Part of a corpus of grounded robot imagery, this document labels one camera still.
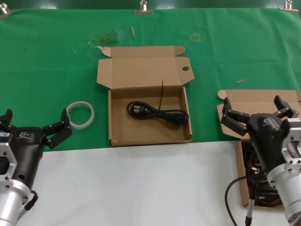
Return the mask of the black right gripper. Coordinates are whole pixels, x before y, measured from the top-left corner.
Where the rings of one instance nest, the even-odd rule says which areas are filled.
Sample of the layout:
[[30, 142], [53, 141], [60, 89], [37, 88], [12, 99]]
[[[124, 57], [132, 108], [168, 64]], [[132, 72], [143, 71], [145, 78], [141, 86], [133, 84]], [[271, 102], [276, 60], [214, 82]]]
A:
[[271, 171], [276, 166], [285, 163], [281, 153], [283, 132], [280, 125], [284, 117], [297, 118], [299, 114], [279, 95], [275, 96], [274, 104], [277, 108], [276, 112], [257, 113], [250, 116], [247, 113], [232, 110], [227, 97], [223, 102], [221, 124], [240, 136], [244, 136], [248, 132], [250, 142], [264, 171]]

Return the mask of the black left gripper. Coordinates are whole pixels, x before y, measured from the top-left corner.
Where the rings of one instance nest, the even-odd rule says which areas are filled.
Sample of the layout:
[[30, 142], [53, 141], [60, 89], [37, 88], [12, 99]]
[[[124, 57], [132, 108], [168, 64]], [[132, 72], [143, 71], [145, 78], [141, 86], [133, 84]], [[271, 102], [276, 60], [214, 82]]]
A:
[[32, 188], [45, 146], [54, 149], [72, 135], [70, 119], [64, 108], [61, 120], [54, 124], [39, 127], [12, 127], [11, 109], [0, 117], [0, 130], [12, 132], [10, 147], [17, 161], [12, 178]]

